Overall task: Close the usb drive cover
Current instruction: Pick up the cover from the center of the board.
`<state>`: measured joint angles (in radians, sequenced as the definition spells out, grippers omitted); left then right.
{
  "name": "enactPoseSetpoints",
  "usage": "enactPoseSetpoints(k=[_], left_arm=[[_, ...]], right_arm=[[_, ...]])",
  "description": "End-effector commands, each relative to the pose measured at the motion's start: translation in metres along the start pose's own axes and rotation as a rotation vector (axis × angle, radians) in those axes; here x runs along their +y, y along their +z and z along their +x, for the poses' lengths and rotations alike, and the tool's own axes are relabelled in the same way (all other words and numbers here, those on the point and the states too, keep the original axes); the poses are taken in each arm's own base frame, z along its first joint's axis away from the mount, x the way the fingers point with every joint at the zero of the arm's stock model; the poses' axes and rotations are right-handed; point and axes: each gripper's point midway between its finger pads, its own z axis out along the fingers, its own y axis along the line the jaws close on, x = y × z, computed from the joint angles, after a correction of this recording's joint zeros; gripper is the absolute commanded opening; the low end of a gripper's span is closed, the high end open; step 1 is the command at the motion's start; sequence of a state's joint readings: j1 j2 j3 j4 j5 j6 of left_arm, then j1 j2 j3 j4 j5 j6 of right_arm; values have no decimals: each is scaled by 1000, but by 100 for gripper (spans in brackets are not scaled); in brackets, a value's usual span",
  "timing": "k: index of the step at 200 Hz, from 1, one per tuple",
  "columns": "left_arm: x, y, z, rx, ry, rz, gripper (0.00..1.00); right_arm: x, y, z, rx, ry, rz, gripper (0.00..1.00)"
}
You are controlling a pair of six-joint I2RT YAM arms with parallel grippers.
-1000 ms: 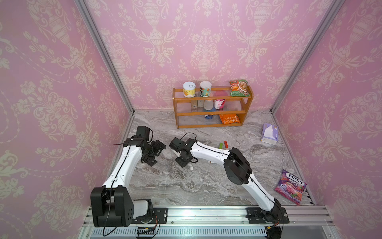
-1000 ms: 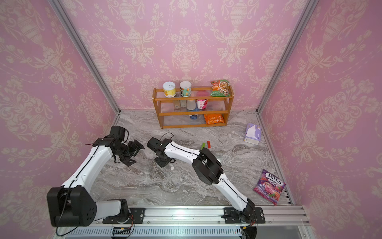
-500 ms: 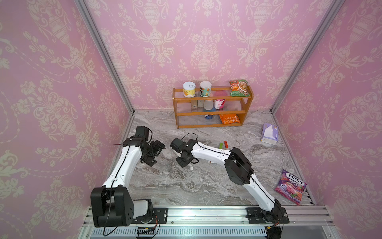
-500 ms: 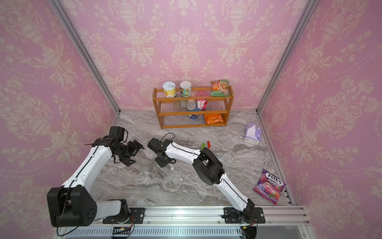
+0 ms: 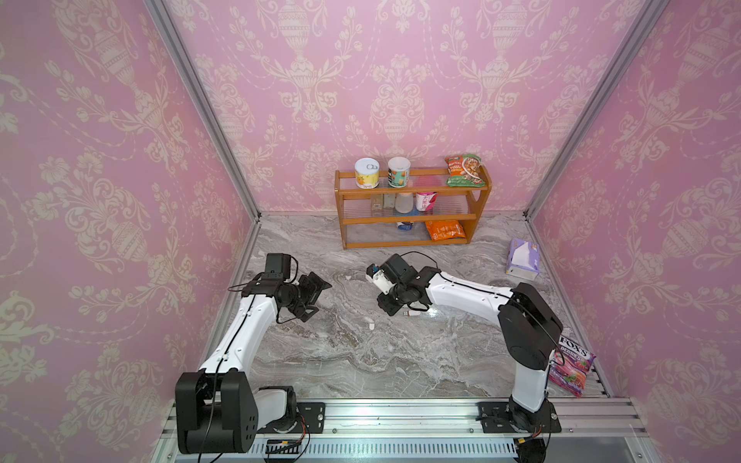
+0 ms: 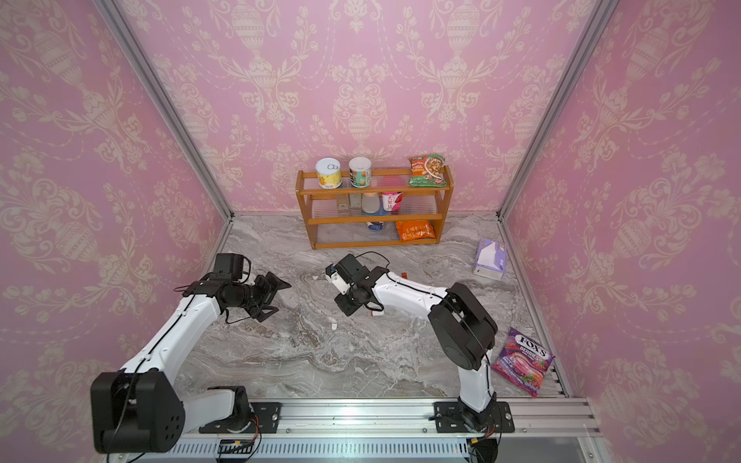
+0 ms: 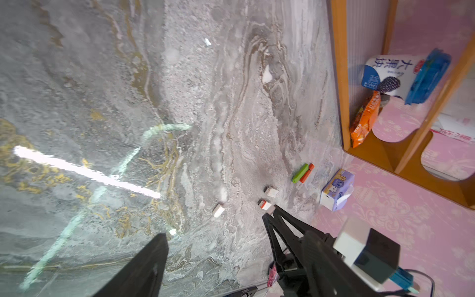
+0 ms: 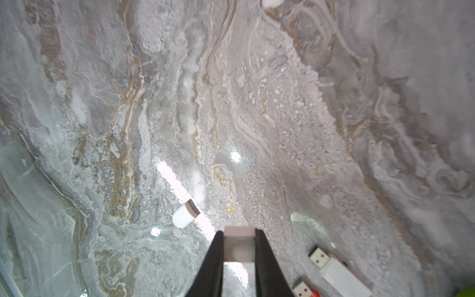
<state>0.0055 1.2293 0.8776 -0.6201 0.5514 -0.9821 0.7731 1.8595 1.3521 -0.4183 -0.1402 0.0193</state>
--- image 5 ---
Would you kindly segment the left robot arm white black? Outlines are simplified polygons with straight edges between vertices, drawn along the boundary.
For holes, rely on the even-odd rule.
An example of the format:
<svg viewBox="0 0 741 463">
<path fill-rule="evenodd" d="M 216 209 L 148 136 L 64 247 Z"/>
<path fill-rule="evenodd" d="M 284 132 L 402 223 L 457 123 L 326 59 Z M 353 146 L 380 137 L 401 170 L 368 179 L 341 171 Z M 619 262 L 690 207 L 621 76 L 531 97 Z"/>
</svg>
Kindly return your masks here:
<svg viewBox="0 0 741 463">
<path fill-rule="evenodd" d="M 296 258 L 272 253 L 264 270 L 230 288 L 239 295 L 232 324 L 210 357 L 175 386 L 178 448 L 184 455 L 247 453 L 262 431 L 297 434 L 297 439 L 266 451 L 302 455 L 318 428 L 306 419 L 291 386 L 254 389 L 248 374 L 267 330 L 291 321 L 308 321 L 320 295 L 332 285 L 314 272 L 300 274 Z"/>
</svg>

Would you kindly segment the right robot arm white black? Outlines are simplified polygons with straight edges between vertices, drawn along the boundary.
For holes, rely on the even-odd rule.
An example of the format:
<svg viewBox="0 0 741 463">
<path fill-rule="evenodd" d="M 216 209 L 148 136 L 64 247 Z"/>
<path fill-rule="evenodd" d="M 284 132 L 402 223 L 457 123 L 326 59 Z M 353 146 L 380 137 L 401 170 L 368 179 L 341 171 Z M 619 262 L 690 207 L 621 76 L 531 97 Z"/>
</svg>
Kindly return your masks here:
<svg viewBox="0 0 741 463">
<path fill-rule="evenodd" d="M 547 398 L 551 361 L 563 333 L 563 322 L 530 284 L 492 287 L 457 278 L 436 266 L 420 270 L 393 254 L 370 264 L 367 280 L 380 294 L 378 306 L 388 316 L 403 308 L 426 312 L 433 306 L 457 309 L 498 327 L 515 362 L 507 416 L 516 430 L 530 434 L 561 430 L 555 407 Z"/>
</svg>

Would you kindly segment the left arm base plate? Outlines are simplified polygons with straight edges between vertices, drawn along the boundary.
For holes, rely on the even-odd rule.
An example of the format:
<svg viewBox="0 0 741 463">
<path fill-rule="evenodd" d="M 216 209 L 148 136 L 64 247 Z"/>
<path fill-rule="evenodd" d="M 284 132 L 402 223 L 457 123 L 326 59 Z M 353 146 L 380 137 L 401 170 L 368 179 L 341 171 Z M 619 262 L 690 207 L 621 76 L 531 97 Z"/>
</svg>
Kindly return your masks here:
<svg viewBox="0 0 741 463">
<path fill-rule="evenodd" d="M 310 434 L 322 434 L 326 417 L 325 402 L 299 402 L 294 418 L 270 422 L 259 430 L 261 434 L 297 434 L 306 429 Z"/>
</svg>

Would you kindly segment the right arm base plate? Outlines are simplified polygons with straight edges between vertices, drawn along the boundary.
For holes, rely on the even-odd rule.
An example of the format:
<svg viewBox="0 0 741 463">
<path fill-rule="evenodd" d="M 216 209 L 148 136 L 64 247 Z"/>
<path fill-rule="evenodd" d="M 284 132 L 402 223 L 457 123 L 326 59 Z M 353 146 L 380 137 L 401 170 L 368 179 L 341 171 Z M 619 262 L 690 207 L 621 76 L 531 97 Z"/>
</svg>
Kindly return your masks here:
<svg viewBox="0 0 741 463">
<path fill-rule="evenodd" d="M 562 426 L 553 403 L 546 399 L 540 409 L 531 412 L 512 399 L 506 401 L 487 400 L 477 403 L 476 421 L 485 434 L 561 433 Z"/>
</svg>

